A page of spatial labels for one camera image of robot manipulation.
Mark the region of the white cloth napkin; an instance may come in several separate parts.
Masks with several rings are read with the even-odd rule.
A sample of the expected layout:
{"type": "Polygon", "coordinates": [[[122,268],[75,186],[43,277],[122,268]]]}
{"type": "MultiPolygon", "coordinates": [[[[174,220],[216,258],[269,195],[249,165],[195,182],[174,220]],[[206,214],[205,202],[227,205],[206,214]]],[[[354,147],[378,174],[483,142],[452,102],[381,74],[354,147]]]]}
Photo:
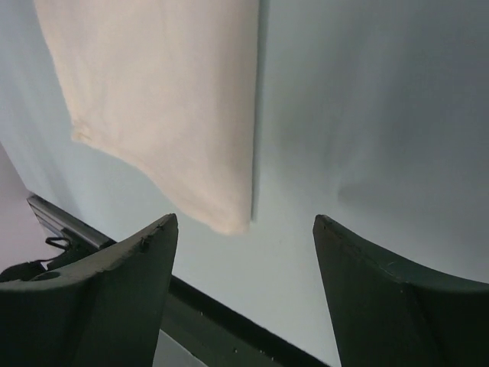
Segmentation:
{"type": "Polygon", "coordinates": [[[37,1],[73,139],[136,167],[186,215],[251,222],[257,1],[37,1]]]}

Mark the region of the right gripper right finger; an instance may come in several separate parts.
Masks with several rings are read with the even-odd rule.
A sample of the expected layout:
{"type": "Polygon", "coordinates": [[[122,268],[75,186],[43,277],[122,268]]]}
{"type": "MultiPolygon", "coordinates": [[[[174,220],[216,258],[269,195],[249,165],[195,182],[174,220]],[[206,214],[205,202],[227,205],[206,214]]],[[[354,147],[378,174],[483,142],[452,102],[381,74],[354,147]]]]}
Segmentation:
{"type": "Polygon", "coordinates": [[[318,215],[313,237],[343,366],[486,366],[488,286],[318,215]]]}

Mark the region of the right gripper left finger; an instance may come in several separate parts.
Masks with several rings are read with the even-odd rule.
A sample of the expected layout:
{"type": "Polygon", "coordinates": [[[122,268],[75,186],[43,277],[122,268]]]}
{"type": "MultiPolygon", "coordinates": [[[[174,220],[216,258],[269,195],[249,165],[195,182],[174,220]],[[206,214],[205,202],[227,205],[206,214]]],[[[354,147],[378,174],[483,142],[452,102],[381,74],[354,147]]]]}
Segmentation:
{"type": "Polygon", "coordinates": [[[1,285],[3,366],[150,366],[178,239],[173,214],[79,261],[1,285]]]}

